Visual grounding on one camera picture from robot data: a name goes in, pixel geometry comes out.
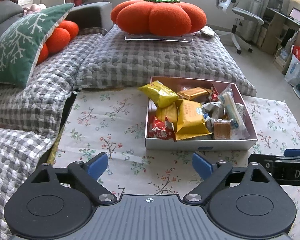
white box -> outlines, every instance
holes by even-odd
[[[169,87],[175,92],[178,92],[182,87],[203,87],[211,88],[214,85],[218,92],[223,91],[229,84],[231,84],[234,101],[244,105],[245,109],[245,125],[249,132],[249,138],[246,140],[162,140],[157,138],[149,138],[149,118],[154,116],[156,106],[149,100],[148,110],[146,114],[146,132],[145,132],[145,143],[146,149],[148,150],[174,150],[174,151],[230,151],[230,150],[248,150],[257,141],[257,135],[254,125],[251,121],[247,107],[242,99],[242,96],[233,83],[203,80],[203,79],[191,79],[191,78],[177,78],[177,77],[152,77],[151,82],[160,81],[165,86]]]

checkered quilt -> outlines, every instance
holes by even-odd
[[[100,28],[82,30],[35,68],[24,90],[0,85],[0,240],[10,236],[4,205],[54,143],[78,69],[105,34]]]
[[[255,96],[255,87],[220,42],[199,32],[192,43],[129,41],[115,25],[85,59],[75,88],[136,87],[152,76],[211,79],[235,83],[242,95]]]

green pillow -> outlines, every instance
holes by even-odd
[[[0,37],[0,83],[25,88],[43,44],[66,18],[73,3],[23,16]]]

red snack package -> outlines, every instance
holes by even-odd
[[[173,124],[169,122],[167,117],[165,122],[154,117],[153,122],[150,124],[149,136],[152,138],[176,141]]]
[[[210,93],[210,95],[208,97],[209,102],[217,102],[217,101],[219,101],[218,95],[219,95],[218,91],[215,89],[214,86],[212,86],[211,87],[211,93]]]

orange pumpkin pillow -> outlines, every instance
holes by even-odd
[[[63,20],[58,28],[65,29],[69,32],[71,40],[74,39],[79,33],[79,26],[75,22]]]
[[[49,39],[46,41],[46,45],[51,54],[62,51],[65,46],[70,42],[71,36],[69,32],[62,28],[56,28]]]
[[[194,33],[207,23],[199,7],[179,0],[131,0],[118,4],[111,20],[130,34],[180,36]]]
[[[49,56],[49,50],[48,50],[47,45],[44,43],[43,47],[41,49],[40,55],[38,57],[37,65],[44,62],[48,58],[48,56]]]

